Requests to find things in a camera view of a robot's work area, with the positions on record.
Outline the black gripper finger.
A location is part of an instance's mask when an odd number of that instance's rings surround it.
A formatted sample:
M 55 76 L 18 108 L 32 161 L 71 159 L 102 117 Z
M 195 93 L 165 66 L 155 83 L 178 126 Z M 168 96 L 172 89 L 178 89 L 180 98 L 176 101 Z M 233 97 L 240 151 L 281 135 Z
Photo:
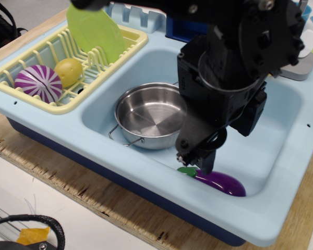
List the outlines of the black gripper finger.
M 200 151 L 197 160 L 197 166 L 200 168 L 203 175 L 208 175 L 214 167 L 216 150 Z
M 177 159 L 183 165 L 196 165 L 200 151 L 216 150 L 219 128 L 209 124 L 200 111 L 188 108 L 176 140 Z

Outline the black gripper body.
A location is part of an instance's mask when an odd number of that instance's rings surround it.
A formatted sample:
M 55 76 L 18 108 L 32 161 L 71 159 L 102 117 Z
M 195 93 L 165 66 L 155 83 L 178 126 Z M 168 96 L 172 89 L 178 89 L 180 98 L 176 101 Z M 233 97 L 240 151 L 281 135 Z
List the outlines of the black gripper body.
M 207 51 L 207 37 L 198 35 L 178 54 L 179 91 L 187 109 L 200 111 L 205 120 L 219 128 L 216 149 L 226 140 L 230 126 L 248 136 L 256 126 L 266 103 L 265 76 L 236 80 L 234 86 L 221 81 L 212 71 Z

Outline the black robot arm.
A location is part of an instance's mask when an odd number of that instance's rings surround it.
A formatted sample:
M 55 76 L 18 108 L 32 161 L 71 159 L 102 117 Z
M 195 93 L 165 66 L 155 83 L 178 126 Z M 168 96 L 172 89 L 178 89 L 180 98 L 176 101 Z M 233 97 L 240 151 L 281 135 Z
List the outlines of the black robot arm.
M 213 170 L 227 127 L 248 136 L 264 109 L 266 77 L 298 64 L 304 48 L 302 12 L 292 1 L 133 1 L 181 21 L 201 22 L 177 56 L 177 110 L 165 83 L 147 83 L 123 94 L 117 125 L 129 145 L 174 145 L 183 165 Z

